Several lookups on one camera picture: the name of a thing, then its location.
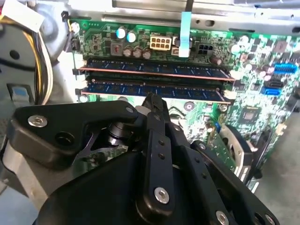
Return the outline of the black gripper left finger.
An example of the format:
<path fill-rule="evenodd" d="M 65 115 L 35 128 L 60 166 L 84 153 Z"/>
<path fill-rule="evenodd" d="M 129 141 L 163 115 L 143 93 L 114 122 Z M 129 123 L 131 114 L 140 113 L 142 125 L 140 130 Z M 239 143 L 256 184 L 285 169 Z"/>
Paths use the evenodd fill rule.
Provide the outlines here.
<path fill-rule="evenodd" d="M 24 176 L 17 175 L 20 182 L 36 180 L 45 192 L 39 212 L 55 190 L 122 154 L 171 156 L 153 94 L 139 108 L 125 101 L 19 108 L 7 137 L 8 147 L 30 165 Z"/>

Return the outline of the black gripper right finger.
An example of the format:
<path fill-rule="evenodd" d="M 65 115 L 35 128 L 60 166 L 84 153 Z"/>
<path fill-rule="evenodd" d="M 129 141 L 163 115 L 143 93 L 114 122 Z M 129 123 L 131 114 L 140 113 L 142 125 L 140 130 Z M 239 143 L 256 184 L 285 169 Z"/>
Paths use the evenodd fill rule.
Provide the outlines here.
<path fill-rule="evenodd" d="M 170 139 L 171 162 L 185 188 L 183 196 L 201 225 L 278 225 L 275 215 L 201 141 L 189 143 L 183 130 L 171 123 L 166 102 L 155 95 Z"/>

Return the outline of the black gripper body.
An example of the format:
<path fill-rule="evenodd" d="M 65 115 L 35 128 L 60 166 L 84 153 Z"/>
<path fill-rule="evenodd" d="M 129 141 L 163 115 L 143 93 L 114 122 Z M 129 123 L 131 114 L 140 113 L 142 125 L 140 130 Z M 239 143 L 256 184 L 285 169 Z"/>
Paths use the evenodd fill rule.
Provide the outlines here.
<path fill-rule="evenodd" d="M 169 154 L 128 152 L 55 190 L 38 225 L 213 225 L 211 201 Z"/>

